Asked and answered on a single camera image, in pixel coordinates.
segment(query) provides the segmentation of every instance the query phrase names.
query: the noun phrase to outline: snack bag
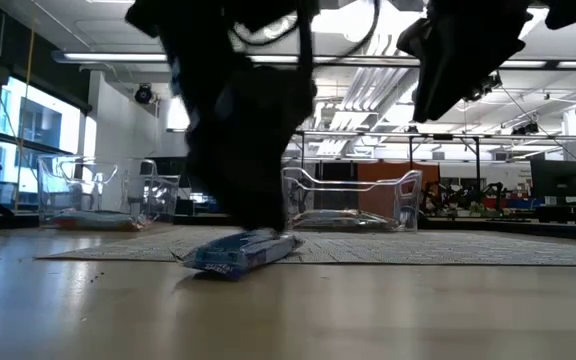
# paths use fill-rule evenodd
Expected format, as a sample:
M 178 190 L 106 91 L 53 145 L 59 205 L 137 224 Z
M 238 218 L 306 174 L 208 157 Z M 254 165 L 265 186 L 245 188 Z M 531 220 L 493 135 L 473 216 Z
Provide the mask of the snack bag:
M 303 244 L 294 234 L 255 231 L 213 240 L 186 255 L 172 255 L 181 266 L 238 280 L 258 266 L 283 259 Z

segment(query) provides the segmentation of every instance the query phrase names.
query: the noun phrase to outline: window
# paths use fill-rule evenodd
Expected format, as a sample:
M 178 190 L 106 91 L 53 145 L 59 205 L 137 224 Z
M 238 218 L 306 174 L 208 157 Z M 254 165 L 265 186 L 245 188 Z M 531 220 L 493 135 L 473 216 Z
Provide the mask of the window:
M 26 84 L 15 78 L 10 78 L 8 84 L 3 86 L 1 102 L 6 111 L 0 111 L 0 133 L 71 153 L 77 152 L 81 120 L 79 109 L 32 86 L 26 89 Z
M 19 195 L 20 199 L 26 199 L 27 202 L 31 199 L 35 199 L 37 194 L 37 159 L 39 155 L 43 153 L 24 148 L 21 169 L 19 168 L 19 151 L 17 151 L 17 146 L 15 144 L 8 144 L 0 142 L 0 164 L 2 169 L 0 170 L 0 182 L 17 184 L 17 179 L 19 179 Z
M 95 156 L 97 142 L 97 122 L 89 117 L 86 118 L 86 130 L 84 133 L 84 156 Z
M 59 148 L 61 114 L 45 108 L 32 100 L 26 100 L 26 108 L 21 109 L 23 138 L 54 148 Z
M 24 149 L 23 157 L 24 161 L 21 162 L 21 167 L 29 168 L 33 170 L 37 170 L 37 158 L 39 157 L 39 153 L 35 151 L 27 151 Z M 15 167 L 19 166 L 19 151 L 15 151 Z

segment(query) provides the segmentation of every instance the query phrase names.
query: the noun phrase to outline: clear plastic bin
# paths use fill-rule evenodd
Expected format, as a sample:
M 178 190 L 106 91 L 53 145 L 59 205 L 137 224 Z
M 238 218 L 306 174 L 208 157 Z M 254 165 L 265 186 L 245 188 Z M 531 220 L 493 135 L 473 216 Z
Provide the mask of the clear plastic bin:
M 283 169 L 288 226 L 294 230 L 417 231 L 421 176 L 377 182 L 321 181 L 298 167 Z
M 179 177 L 151 160 L 44 155 L 38 166 L 42 227 L 138 231 L 174 217 Z

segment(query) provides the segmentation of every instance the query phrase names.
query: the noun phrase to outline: gray carpet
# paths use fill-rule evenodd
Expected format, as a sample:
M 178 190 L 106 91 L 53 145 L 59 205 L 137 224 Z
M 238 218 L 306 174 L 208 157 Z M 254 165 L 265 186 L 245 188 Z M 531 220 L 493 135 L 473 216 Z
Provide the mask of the gray carpet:
M 233 229 L 182 227 L 39 259 L 174 261 L 193 247 L 235 233 Z M 417 264 L 576 266 L 576 241 L 497 233 L 393 234 L 300 233 L 303 247 L 287 264 Z

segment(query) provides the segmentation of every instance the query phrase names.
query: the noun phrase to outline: ceiling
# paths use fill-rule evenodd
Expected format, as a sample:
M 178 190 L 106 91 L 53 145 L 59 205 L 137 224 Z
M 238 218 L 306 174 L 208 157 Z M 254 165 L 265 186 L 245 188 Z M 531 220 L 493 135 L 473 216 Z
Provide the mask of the ceiling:
M 123 21 L 123 16 L 129 4 L 121 3 L 91 3 L 90 0 L 0 0 L 0 7 L 28 26 L 35 26 L 37 32 L 65 51 L 71 52 L 161 52 L 156 39 L 151 39 Z M 346 9 L 359 2 L 339 0 L 340 6 Z M 392 12 L 394 7 L 382 7 L 382 15 Z M 370 17 L 370 14 L 359 14 L 357 8 L 350 13 L 359 18 Z M 384 27 L 391 23 L 390 18 L 383 19 Z M 315 53 L 331 55 L 343 53 L 354 43 L 347 40 L 348 36 L 335 33 L 315 33 Z M 550 31 L 542 22 L 536 22 L 530 32 L 523 38 L 526 48 L 516 58 L 575 58 L 576 59 L 576 24 L 567 28 Z M 298 41 L 295 36 L 289 36 L 272 46 L 261 49 L 248 49 L 249 52 L 267 54 L 295 54 Z M 390 49 L 386 47 L 375 54 L 385 54 Z M 99 68 L 107 71 L 107 78 L 117 80 L 126 88 L 126 92 L 136 89 L 142 82 L 153 83 L 155 91 L 162 96 L 168 96 L 168 69 L 165 65 L 116 65 L 112 69 Z M 320 101 L 341 101 L 358 81 L 360 69 L 350 67 L 324 67 L 316 73 L 318 97 Z M 385 76 L 385 71 L 373 72 L 371 79 L 374 84 L 379 76 Z M 538 109 L 539 121 L 546 130 L 556 131 L 561 128 L 561 110 L 574 105 L 576 100 L 576 72 L 573 71 L 501 71 L 503 84 L 508 93 L 497 90 L 482 102 L 469 103 L 465 107 L 460 103 L 433 125 L 422 125 L 422 132 L 439 132 L 476 129 L 475 132 L 499 130 L 499 125 Z M 383 89 L 384 101 L 376 108 L 379 117 L 386 114 L 385 105 L 392 105 L 413 84 L 406 87 L 402 84 L 406 76 L 398 74 L 400 80 Z M 364 95 L 375 90 L 376 85 Z M 384 131 L 393 131 L 391 127 Z

